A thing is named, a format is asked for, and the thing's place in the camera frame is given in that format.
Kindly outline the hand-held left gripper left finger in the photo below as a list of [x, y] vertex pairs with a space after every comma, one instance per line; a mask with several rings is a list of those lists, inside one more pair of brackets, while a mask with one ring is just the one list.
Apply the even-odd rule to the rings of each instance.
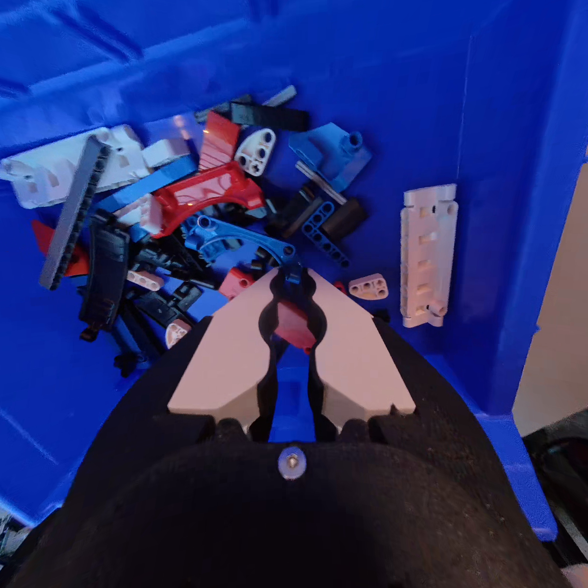
[[277, 268], [216, 311], [173, 395], [168, 410], [236, 419], [249, 429], [272, 425], [277, 399], [274, 358], [261, 334], [262, 312], [273, 301]]

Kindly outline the long white lego panel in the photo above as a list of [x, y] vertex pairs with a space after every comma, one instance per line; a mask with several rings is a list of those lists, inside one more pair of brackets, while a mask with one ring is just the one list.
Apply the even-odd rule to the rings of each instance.
[[403, 195], [400, 310], [404, 327], [443, 325], [459, 210], [456, 188], [451, 183]]

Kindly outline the assorted large lego parts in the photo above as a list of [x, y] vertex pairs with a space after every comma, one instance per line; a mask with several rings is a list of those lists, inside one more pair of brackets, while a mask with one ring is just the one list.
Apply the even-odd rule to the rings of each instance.
[[264, 249], [221, 241], [212, 263], [186, 247], [182, 222], [206, 215], [282, 240], [297, 231], [341, 268], [337, 241], [366, 218], [343, 193], [372, 158], [358, 131], [310, 128], [308, 113], [286, 107], [293, 85], [257, 104], [250, 94], [176, 117], [144, 145], [123, 124], [99, 127], [1, 158], [1, 181], [23, 209], [61, 206], [55, 224], [31, 227], [45, 262], [41, 287], [68, 277], [82, 296], [80, 338], [110, 332], [114, 368], [128, 378], [172, 347], [194, 324], [189, 308], [204, 289], [235, 297], [278, 265]]

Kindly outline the blue lego wheel arch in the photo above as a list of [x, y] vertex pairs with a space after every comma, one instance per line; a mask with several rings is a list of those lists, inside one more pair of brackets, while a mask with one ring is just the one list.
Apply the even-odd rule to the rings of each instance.
[[221, 241], [238, 239], [264, 249], [278, 262], [290, 283], [301, 283], [302, 262], [295, 246], [289, 243], [206, 215], [188, 217], [181, 228], [185, 233], [186, 247], [199, 252], [201, 259], [207, 263], [216, 261], [222, 254]]

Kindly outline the blue bin with tag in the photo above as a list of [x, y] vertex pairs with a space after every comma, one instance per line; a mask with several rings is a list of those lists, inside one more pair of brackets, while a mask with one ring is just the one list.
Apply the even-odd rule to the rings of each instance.
[[[311, 127], [362, 134], [349, 186], [369, 217], [347, 272], [384, 274], [392, 326], [469, 405], [541, 540], [555, 521], [511, 416], [580, 170], [587, 162], [587, 1], [1, 1], [1, 158], [128, 125], [182, 139], [194, 114], [293, 86]], [[402, 326], [404, 192], [454, 183], [443, 327]]]

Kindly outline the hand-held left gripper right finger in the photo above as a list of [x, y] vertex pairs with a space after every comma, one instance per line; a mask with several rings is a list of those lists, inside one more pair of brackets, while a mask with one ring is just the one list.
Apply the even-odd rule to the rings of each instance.
[[307, 384], [315, 434], [337, 435], [352, 419], [413, 414], [415, 401], [372, 314], [312, 269], [303, 270], [300, 287], [316, 340]]

